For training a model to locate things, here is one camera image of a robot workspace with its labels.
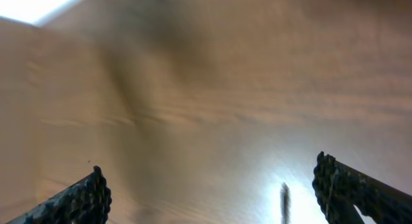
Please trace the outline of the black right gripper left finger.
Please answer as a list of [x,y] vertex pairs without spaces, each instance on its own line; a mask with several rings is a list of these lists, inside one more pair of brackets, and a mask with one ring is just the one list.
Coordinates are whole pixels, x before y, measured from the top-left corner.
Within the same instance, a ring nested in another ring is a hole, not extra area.
[[111,190],[99,166],[93,172],[6,224],[105,224]]

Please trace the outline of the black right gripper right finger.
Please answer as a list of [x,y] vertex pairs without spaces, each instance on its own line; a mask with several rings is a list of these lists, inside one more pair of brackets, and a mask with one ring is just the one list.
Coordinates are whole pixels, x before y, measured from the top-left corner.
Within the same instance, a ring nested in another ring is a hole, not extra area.
[[411,195],[363,174],[320,152],[312,187],[330,224],[411,224]]

